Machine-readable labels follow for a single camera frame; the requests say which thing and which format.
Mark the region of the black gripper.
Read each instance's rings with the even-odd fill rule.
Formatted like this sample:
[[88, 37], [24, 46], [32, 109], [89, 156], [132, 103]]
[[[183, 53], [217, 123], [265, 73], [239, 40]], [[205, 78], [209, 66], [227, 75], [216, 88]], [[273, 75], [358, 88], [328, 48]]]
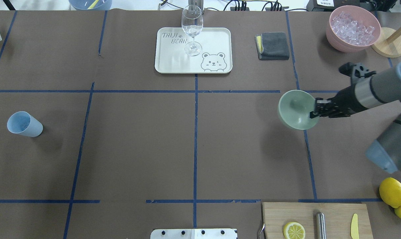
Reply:
[[326, 110], [311, 111], [310, 118], [346, 118], [361, 112], [361, 104], [355, 95], [355, 85], [339, 91], [334, 97], [324, 100], [315, 98], [316, 107], [326, 107]]

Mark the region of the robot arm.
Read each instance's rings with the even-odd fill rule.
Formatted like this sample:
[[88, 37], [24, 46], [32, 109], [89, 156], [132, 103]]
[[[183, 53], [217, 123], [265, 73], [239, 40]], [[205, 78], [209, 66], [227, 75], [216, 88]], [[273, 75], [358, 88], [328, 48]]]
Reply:
[[[401, 63], [377, 73], [361, 63], [348, 62], [339, 67], [339, 72], [350, 77], [351, 85], [326, 100], [315, 98], [310, 118], [347, 118], [401, 102]], [[389, 174], [401, 172], [401, 114], [372, 142], [366, 157]]]

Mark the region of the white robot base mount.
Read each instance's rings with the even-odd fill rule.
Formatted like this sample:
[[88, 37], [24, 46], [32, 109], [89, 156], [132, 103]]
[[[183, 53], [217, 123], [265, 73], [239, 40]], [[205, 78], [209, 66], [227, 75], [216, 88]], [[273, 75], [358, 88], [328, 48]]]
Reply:
[[237, 239], [236, 229], [231, 228], [187, 228], [155, 229], [151, 239]]

